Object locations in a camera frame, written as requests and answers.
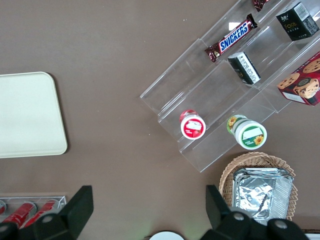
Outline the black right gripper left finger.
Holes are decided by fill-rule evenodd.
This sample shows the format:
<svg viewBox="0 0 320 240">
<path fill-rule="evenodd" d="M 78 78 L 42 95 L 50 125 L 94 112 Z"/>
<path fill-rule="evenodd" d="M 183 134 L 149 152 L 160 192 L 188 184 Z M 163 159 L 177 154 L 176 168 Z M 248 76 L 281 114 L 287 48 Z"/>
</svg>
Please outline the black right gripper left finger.
<svg viewBox="0 0 320 240">
<path fill-rule="evenodd" d="M 94 211 L 93 189 L 83 185 L 58 213 L 41 216 L 19 229 L 14 222 L 0 224 L 2 240 L 76 240 Z"/>
</svg>

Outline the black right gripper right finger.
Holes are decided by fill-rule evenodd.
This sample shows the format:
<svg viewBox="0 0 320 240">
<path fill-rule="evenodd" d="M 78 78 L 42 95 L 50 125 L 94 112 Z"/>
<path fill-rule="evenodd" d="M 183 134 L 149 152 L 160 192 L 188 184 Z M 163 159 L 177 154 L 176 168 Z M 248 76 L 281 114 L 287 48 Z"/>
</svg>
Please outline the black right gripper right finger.
<svg viewBox="0 0 320 240">
<path fill-rule="evenodd" d="M 263 225 L 240 211 L 231 211 L 215 185 L 207 185 L 205 207 L 211 229 L 202 240 L 307 240 L 303 230 L 287 219 L 273 218 Z"/>
</svg>

